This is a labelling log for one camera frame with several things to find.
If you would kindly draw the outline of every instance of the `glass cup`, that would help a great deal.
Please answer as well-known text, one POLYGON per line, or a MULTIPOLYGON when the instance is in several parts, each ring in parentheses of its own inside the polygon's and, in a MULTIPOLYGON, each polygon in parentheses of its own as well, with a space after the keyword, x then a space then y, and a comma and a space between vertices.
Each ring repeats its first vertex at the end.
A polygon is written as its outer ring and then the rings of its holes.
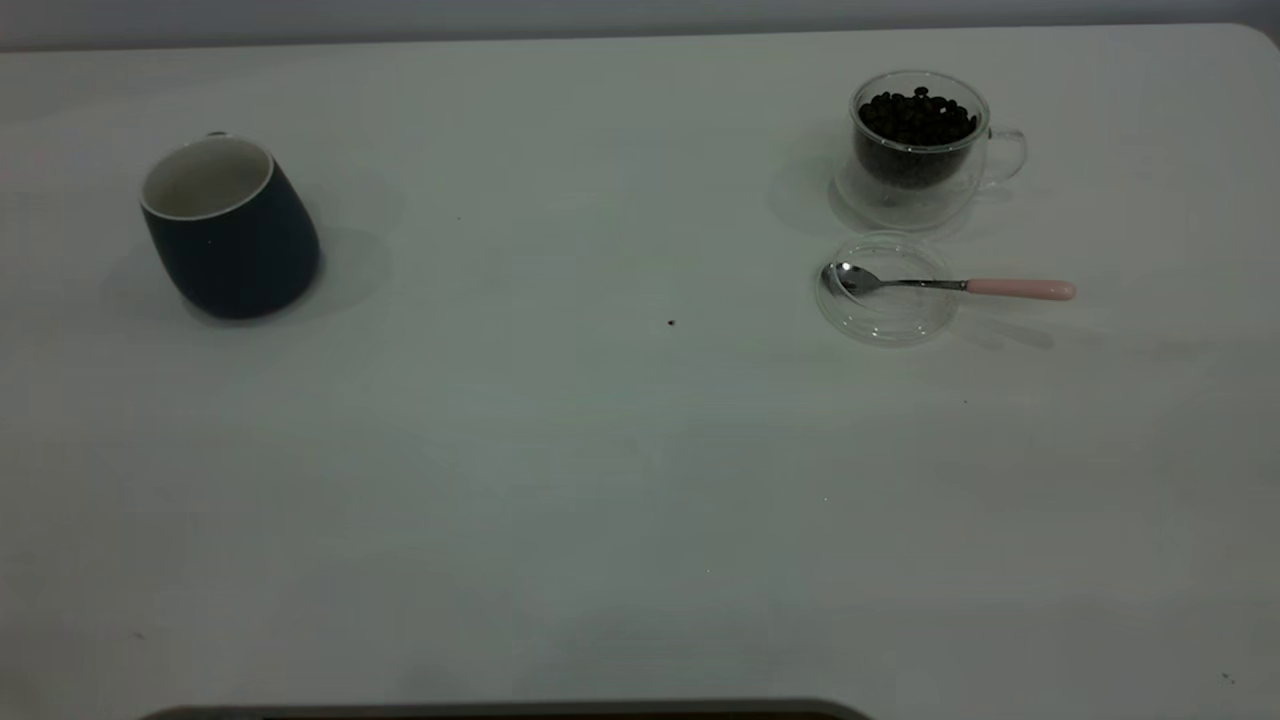
POLYGON ((855 296, 836 277, 835 269, 850 263, 882 281, 951 279, 942 258, 928 243, 913 240, 902 232, 881 231, 841 247, 818 270, 818 307, 823 316, 854 340, 890 347, 922 342, 947 327, 960 305, 957 292, 884 287, 855 296))
POLYGON ((897 70, 867 81, 849 101, 852 145, 836 170, 836 188, 851 210, 882 227, 915 231, 955 217, 983 187, 998 184, 1027 163, 1027 137, 1020 131, 991 124, 991 108, 977 90, 931 70, 897 70), (882 92, 911 96, 927 87, 977 117, 977 127, 950 145, 904 145, 882 137, 863 123, 859 108, 882 92), (1011 163, 987 167, 987 142, 1015 146, 1011 163))

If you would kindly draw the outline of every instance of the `mug rim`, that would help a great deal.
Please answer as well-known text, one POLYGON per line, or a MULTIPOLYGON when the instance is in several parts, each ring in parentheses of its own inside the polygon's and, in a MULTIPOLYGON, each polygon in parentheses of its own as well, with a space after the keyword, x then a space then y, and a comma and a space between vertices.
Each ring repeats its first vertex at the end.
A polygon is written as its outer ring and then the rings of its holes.
POLYGON ((937 70, 890 70, 887 73, 881 73, 878 76, 868 78, 865 82, 859 85, 858 90, 855 90, 854 94, 849 97, 849 117, 854 119, 854 127, 856 127, 860 132, 863 132, 876 142, 886 147, 891 147, 893 150, 901 150, 902 152, 918 152, 920 155, 937 155, 940 152, 952 152, 955 150, 968 147, 973 145, 974 141, 977 141, 979 137, 982 137, 991 127, 991 106, 987 105, 987 99, 983 97, 982 94, 978 92, 968 82, 957 77, 948 76, 946 73, 940 73, 937 70), (873 82, 879 82, 884 78, 890 78, 893 76, 933 76, 959 85, 960 87, 972 92, 973 96, 978 99, 978 104, 982 106, 982 120, 978 122, 978 127, 974 128, 973 132, 950 145, 908 145, 905 142, 897 142, 896 140, 890 140, 877 133, 872 128, 867 127, 867 123, 864 123, 863 119, 858 117, 858 108, 856 108, 858 96, 863 94, 863 90, 865 90, 868 85, 872 85, 873 82))
POLYGON ((271 152, 266 147, 262 147, 262 145, 260 142, 255 142, 255 141, 252 141, 252 140, 250 140, 247 137, 242 137, 242 136, 238 136, 238 135, 232 135, 232 133, 228 133, 228 132, 211 132, 211 133, 206 135, 205 137, 200 137, 200 138, 192 140, 189 142, 184 142, 184 143, 182 143, 182 145, 179 145, 177 147, 170 149, 168 152, 165 152, 164 155, 161 155, 156 161, 151 163, 151 167, 148 167, 147 172, 142 176, 142 183, 138 187, 138 204, 142 205, 142 210, 143 211, 146 211, 146 213, 148 213, 151 215, 155 215, 157 218, 163 218, 165 220, 173 220, 173 222, 177 222, 177 223, 192 223, 192 222, 207 220, 210 218, 216 218, 219 215, 225 215, 228 213, 233 213, 233 211, 243 208, 251 200, 253 200, 255 197, 257 197, 259 195, 261 195, 264 190, 266 190, 266 186, 270 184, 273 177, 275 177, 275 156, 271 155, 271 152), (151 176, 155 174, 156 169, 159 169, 161 164, 164 164, 166 160, 169 160, 174 155, 177 155, 177 154, 179 154, 183 150, 187 150, 189 147, 195 147, 197 145, 205 145, 205 143, 214 143, 214 142, 227 142, 227 141, 238 142, 238 143, 242 143, 242 145, 248 145, 250 147, 257 150, 259 152, 261 152, 266 158, 266 163, 268 163, 268 165, 266 165, 266 174, 262 178, 262 182, 259 183, 259 186, 255 187, 252 192, 250 192, 247 196, 244 196, 243 200, 239 200, 238 202, 236 202, 233 205, 229 205, 227 208, 223 208, 220 210, 216 210, 214 213, 205 213, 204 215, 186 215, 186 217, 170 215, 168 213, 161 213, 161 211, 156 210, 155 208, 152 208, 147 202, 147 197, 146 197, 147 181, 151 179, 151 176))

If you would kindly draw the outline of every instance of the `mug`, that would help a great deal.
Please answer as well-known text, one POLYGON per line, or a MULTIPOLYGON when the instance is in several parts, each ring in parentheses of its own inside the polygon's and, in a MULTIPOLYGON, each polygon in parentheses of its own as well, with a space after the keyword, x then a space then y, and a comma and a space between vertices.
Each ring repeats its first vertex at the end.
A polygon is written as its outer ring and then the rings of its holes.
POLYGON ((872 223, 915 231, 940 225, 973 200, 978 190, 998 184, 1027 163, 1027 137, 991 124, 991 108, 973 87, 931 70, 897 70, 867 81, 849 101, 852 143, 837 167, 836 190, 851 210, 872 223), (946 145, 908 145, 872 131, 859 109, 877 95, 911 96, 925 88, 952 100, 974 118, 973 131, 946 145), (988 141, 1010 142, 1015 160, 1000 172, 987 168, 988 141))
POLYGON ((215 132, 147 173, 142 215, 165 272, 192 305, 244 319, 297 300, 320 243, 284 170, 262 146, 215 132))

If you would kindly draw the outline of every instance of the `pink spoon handle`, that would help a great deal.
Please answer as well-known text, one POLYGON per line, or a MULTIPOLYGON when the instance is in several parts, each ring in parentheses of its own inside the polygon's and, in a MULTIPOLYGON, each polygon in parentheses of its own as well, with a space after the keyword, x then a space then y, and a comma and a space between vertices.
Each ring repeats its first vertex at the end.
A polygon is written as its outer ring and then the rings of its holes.
POLYGON ((969 281, 965 290, 974 295, 1005 295, 1009 297, 1030 297, 1033 300, 1070 300, 1075 297, 1075 286, 1064 281, 978 278, 969 281))

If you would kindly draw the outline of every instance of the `wall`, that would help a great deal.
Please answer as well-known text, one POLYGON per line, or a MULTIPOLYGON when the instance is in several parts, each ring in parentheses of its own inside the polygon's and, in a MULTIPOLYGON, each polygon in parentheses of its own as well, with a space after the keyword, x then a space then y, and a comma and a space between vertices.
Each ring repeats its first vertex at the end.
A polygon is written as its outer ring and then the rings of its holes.
POLYGON ((0 0, 0 47, 1243 22, 1275 0, 0 0))

